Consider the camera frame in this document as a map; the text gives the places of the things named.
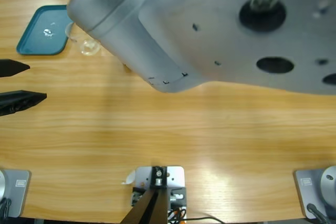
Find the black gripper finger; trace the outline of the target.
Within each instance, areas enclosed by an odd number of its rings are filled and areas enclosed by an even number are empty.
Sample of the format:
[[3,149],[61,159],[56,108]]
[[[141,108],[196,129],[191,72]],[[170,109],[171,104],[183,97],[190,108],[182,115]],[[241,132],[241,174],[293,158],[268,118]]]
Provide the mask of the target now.
[[11,91],[1,93],[1,116],[14,114],[36,106],[47,98],[46,93]]
[[1,59],[0,75],[3,77],[11,77],[20,72],[30,69],[30,66],[19,61],[11,59]]

